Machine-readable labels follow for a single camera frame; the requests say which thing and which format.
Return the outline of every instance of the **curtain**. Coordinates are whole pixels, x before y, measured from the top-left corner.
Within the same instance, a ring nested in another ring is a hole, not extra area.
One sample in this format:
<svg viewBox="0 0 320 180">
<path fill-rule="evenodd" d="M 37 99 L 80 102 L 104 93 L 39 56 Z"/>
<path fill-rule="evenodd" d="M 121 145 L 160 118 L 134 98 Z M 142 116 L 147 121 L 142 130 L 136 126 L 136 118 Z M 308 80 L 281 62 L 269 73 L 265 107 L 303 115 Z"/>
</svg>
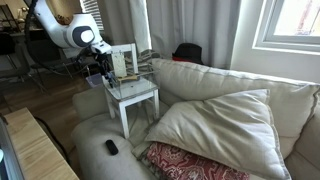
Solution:
<svg viewBox="0 0 320 180">
<path fill-rule="evenodd" d="M 152 49 L 171 58 L 179 44 L 194 43 L 205 65 L 230 67 L 240 1 L 146 1 Z"/>
<path fill-rule="evenodd" d="M 145 0 L 98 0 L 98 5 L 108 43 L 151 49 Z"/>
</svg>

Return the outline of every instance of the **red patterned cushion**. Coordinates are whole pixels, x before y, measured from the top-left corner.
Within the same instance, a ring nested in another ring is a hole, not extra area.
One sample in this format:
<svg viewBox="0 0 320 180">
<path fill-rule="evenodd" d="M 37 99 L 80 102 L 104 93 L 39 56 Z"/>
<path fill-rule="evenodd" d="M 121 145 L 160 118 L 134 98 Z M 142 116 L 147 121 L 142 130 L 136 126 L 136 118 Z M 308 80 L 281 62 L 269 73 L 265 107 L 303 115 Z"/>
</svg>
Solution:
<svg viewBox="0 0 320 180">
<path fill-rule="evenodd" d="M 247 173 L 239 172 L 216 161 L 159 142 L 154 142 L 150 146 L 147 159 L 160 168 L 168 179 L 249 179 Z"/>
</svg>

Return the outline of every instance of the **small white table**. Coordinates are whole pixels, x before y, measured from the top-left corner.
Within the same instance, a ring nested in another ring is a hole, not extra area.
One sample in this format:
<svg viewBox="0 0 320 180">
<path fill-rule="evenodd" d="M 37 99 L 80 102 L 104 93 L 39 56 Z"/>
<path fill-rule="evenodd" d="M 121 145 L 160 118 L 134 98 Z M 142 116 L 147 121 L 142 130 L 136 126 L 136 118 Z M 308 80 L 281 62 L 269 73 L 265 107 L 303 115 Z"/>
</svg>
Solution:
<svg viewBox="0 0 320 180">
<path fill-rule="evenodd" d="M 111 118 L 115 113 L 120 117 L 124 137 L 129 138 L 126 107 L 143 100 L 152 98 L 154 118 L 159 118 L 159 87 L 153 82 L 141 77 L 138 81 L 123 83 L 120 87 L 111 88 L 108 81 L 103 79 Z"/>
</svg>

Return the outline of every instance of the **black remote control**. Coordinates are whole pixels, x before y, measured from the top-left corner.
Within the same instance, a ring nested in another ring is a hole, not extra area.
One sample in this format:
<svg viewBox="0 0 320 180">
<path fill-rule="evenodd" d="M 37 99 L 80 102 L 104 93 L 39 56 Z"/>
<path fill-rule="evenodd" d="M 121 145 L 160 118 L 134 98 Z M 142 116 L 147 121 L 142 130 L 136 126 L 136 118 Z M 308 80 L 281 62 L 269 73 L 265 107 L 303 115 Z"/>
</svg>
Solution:
<svg viewBox="0 0 320 180">
<path fill-rule="evenodd" d="M 109 150 L 111 155 L 118 154 L 119 150 L 118 150 L 117 146 L 113 143 L 113 141 L 111 139 L 106 141 L 106 145 L 107 145 L 107 148 L 108 148 L 108 150 Z"/>
</svg>

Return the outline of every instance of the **white robotic arm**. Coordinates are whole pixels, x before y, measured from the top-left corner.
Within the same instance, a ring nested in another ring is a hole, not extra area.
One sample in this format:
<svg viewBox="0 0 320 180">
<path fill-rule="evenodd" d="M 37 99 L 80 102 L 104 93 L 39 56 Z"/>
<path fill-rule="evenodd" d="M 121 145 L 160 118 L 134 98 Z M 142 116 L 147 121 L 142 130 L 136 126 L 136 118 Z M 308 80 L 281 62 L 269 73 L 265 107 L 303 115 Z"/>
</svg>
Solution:
<svg viewBox="0 0 320 180">
<path fill-rule="evenodd" d="M 28 6 L 32 0 L 25 0 Z M 75 14 L 70 25 L 60 25 L 48 8 L 46 0 L 38 0 L 34 14 L 49 34 L 52 41 L 61 48 L 89 47 L 93 53 L 104 54 L 111 46 L 103 41 L 98 26 L 91 14 Z"/>
</svg>

